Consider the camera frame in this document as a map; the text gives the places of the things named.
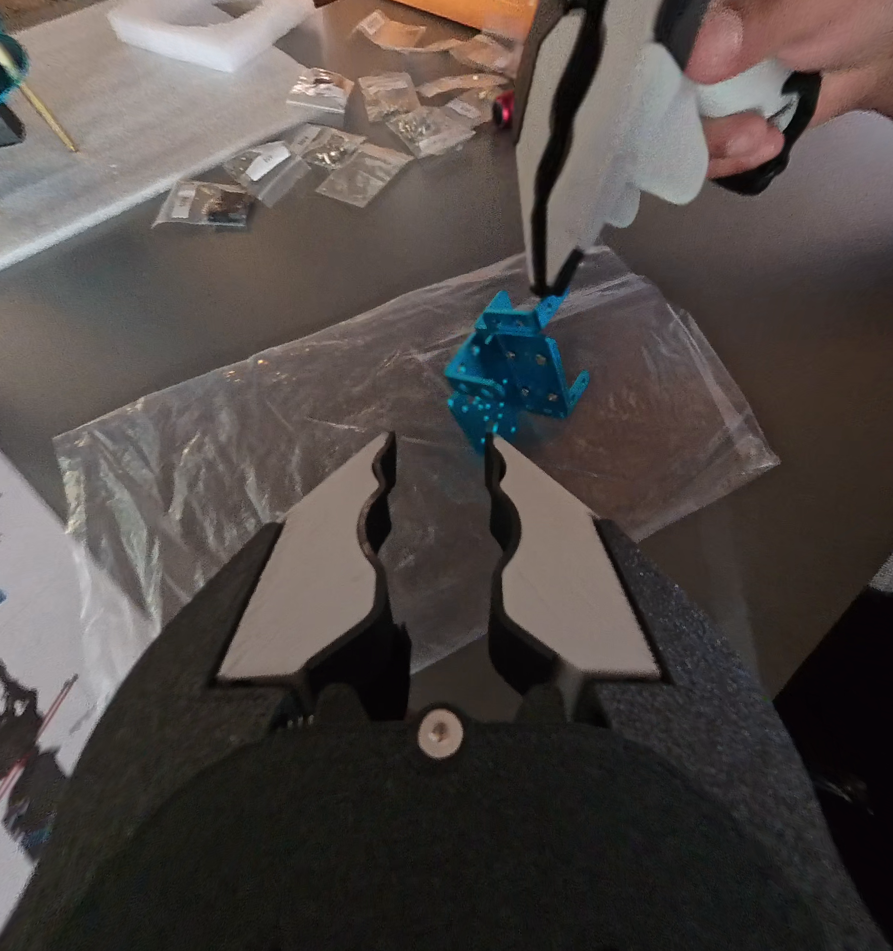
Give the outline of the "open instruction manual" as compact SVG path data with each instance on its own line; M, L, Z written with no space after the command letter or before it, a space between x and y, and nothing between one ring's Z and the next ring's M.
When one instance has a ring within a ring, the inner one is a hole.
M0 932L153 632L0 452Z

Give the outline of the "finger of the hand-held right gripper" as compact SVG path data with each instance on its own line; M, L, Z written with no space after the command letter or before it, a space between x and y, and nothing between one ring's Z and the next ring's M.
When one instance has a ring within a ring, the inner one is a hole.
M606 43L606 2L539 2L515 82L515 155L528 274L545 291L545 146L552 100L567 73L598 73Z
M630 75L567 73L545 146L545 291L562 292L630 188Z

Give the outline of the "white foam sheet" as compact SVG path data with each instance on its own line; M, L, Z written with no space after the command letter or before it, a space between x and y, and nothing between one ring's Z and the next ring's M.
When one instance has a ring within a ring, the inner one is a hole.
M77 153L25 103L21 144L0 149L0 271L306 122L289 104L303 70L269 49L234 74L129 47L110 3L16 34L31 78Z

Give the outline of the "blue metal bracket assembly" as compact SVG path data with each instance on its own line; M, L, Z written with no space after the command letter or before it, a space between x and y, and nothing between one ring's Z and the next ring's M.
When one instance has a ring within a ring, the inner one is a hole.
M558 344L546 334L565 300L549 296L519 309L501 291L445 367L452 387L448 408L478 454L494 436L514 441L523 413L567 419L586 391L589 373L569 383Z

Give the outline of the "cardboard box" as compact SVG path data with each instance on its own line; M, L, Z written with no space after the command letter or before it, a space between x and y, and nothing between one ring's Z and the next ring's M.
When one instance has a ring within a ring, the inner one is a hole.
M500 36L524 41L529 32L538 1L395 1L441 19Z

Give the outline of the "brass rod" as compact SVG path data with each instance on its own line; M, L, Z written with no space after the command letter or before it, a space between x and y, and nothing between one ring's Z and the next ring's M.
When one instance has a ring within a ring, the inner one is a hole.
M47 104L41 100L36 92L30 88L25 80L25 73L18 66L13 55L5 44L0 42L0 64L13 87L21 92L37 115L48 126L52 133L60 140L63 146L72 153L78 153L79 148L69 132L60 124L57 117L50 111Z

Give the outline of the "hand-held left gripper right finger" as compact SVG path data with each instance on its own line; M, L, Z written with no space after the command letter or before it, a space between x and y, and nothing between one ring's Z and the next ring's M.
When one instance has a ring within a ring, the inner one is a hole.
M488 651L504 680L660 680L594 513L509 441L485 444L490 583Z

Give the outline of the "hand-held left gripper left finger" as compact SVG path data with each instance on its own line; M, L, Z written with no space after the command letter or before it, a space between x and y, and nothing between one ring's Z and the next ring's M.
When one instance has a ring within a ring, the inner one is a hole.
M376 436L287 512L220 682L298 683L388 611L379 552L396 455L393 433Z

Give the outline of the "clear plastic bag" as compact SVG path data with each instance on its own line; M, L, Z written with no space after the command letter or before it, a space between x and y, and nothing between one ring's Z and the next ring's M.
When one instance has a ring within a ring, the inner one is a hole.
M397 439L381 550L420 671L484 636L500 550L483 459L447 408L444 369L497 292L530 301L524 255L140 398L54 440L67 532L155 637L265 524L382 432ZM516 446L641 541L779 464L692 317L610 249L585 260L551 323L566 421Z

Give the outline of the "white foam strip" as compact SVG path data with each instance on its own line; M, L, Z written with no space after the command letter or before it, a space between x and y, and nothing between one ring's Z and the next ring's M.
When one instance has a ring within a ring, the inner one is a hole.
M235 73L315 12L312 1L255 2L237 17L218 2L126 1L107 12L125 45L167 59Z

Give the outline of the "pile of small screw bags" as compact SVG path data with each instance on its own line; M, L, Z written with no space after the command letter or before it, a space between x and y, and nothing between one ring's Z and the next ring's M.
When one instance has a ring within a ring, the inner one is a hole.
M380 8L354 33L386 53L447 54L467 71L417 85L404 69L351 80L305 68L286 104L307 110L311 122L232 154L222 164L226 183L178 181L153 227L244 230L257 206L273 207L309 173L321 175L317 195L365 208L414 160L459 150L492 122L492 102L509 90L522 56L520 46L486 32L429 41L425 27Z

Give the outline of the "person's right hand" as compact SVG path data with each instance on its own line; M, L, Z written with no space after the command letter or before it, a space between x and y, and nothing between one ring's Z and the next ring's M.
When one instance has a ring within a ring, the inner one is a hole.
M711 2L686 75L710 86L771 59L821 74L810 126L854 111L893 122L893 1Z

